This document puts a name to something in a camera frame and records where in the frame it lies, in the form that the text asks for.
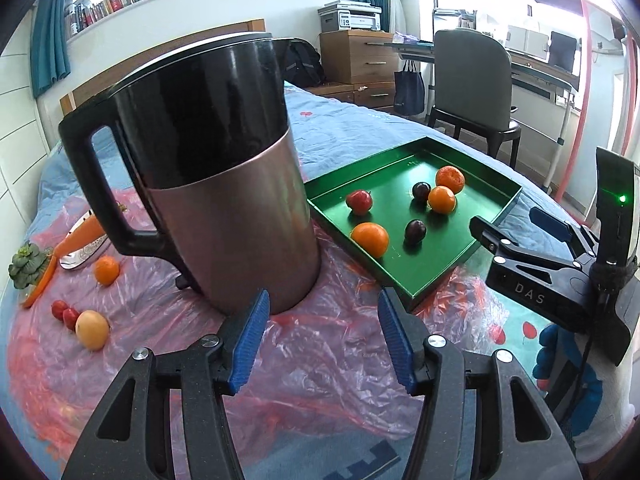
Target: metal bolt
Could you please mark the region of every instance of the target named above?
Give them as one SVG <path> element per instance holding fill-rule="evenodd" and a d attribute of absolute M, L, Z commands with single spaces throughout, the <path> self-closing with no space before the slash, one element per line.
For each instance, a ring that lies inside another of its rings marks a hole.
<path fill-rule="evenodd" d="M 220 338 L 215 334 L 206 335 L 200 340 L 200 344 L 204 346 L 204 348 L 213 348 L 214 346 L 218 346 L 219 343 Z"/>
<path fill-rule="evenodd" d="M 513 361 L 513 354 L 508 350 L 498 350 L 495 353 L 495 357 L 498 359 L 498 361 L 502 361 L 503 363 L 510 363 L 511 361 Z"/>
<path fill-rule="evenodd" d="M 149 348 L 136 348 L 131 354 L 131 357 L 133 357 L 136 361 L 143 361 L 144 359 L 149 357 Z"/>
<path fill-rule="evenodd" d="M 447 340 L 444 339 L 441 335 L 430 335 L 427 339 L 427 342 L 434 348 L 442 348 L 447 344 Z"/>

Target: backpack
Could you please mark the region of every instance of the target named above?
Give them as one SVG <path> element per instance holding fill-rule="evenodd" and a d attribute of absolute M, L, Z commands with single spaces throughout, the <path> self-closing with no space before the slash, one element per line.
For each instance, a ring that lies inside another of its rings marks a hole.
<path fill-rule="evenodd" d="M 289 42 L 282 75 L 284 81 L 299 88 L 318 86 L 326 81 L 324 69 L 320 64 L 320 54 L 308 41 L 299 38 Z"/>

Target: wooden headboard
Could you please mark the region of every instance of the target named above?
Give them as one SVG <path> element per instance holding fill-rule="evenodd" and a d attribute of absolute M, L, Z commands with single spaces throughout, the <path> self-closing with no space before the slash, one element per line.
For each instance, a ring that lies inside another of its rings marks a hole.
<path fill-rule="evenodd" d="M 208 40 L 222 34 L 233 34 L 235 32 L 263 32 L 264 20 L 251 20 L 248 22 L 232 23 L 223 25 L 222 27 L 208 28 L 175 38 L 174 40 L 161 43 L 148 50 L 143 50 L 135 56 L 131 56 L 118 64 L 108 68 L 104 72 L 100 72 L 97 76 L 92 77 L 89 81 L 82 83 L 78 88 L 72 90 L 60 99 L 60 107 L 63 115 L 67 115 L 71 110 L 87 101 L 90 97 L 100 93 L 102 90 L 120 81 L 124 76 L 133 72 L 135 69 L 143 66 L 152 59 L 162 54 L 171 52 L 181 46 L 194 43 L 196 41 Z"/>

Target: blue glove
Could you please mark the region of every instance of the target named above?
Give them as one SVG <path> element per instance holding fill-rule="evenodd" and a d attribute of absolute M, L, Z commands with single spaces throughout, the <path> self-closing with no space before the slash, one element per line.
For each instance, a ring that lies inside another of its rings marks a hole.
<path fill-rule="evenodd" d="M 579 368 L 586 343 L 586 336 L 557 325 L 546 327 L 540 333 L 542 349 L 533 376 L 541 380 L 550 377 L 558 345 Z M 571 416 L 575 457 L 580 463 L 595 462 L 607 454 L 633 423 L 635 408 L 629 403 L 632 354 L 630 347 L 615 366 L 595 346 L 591 347 L 582 376 L 583 394 Z"/>

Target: carrot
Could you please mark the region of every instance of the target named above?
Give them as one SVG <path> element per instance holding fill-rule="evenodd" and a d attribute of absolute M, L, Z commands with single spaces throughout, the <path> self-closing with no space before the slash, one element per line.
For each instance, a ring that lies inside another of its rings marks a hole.
<path fill-rule="evenodd" d="M 75 231 L 69 233 L 64 240 L 56 245 L 53 249 L 53 254 L 57 258 L 62 258 L 62 256 L 71 254 L 82 249 L 85 245 L 95 242 L 103 235 L 104 229 L 100 225 L 98 217 L 91 215 Z"/>
<path fill-rule="evenodd" d="M 58 265 L 58 258 L 54 254 L 51 257 L 50 261 L 49 261 L 49 265 L 44 270 L 44 272 L 42 273 L 42 276 L 38 280 L 38 284 L 31 291 L 31 294 L 28 295 L 27 299 L 22 304 L 23 308 L 29 308 L 31 305 L 33 305 L 33 303 L 44 292 L 44 289 L 47 288 L 47 285 L 49 285 L 49 282 L 51 281 L 51 279 L 53 277 L 53 273 L 55 272 L 57 265 Z"/>

